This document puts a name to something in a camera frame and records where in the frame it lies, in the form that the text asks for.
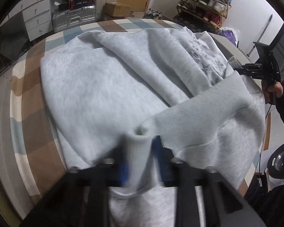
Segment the person's right hand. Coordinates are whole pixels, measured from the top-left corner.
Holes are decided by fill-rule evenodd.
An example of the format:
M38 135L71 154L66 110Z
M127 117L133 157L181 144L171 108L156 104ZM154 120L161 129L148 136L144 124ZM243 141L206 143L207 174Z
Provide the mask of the person's right hand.
M271 94L275 95L276 98L280 98L283 95L284 88L280 82L276 82L274 85L269 86L266 80L262 80L261 86L266 103L272 104Z

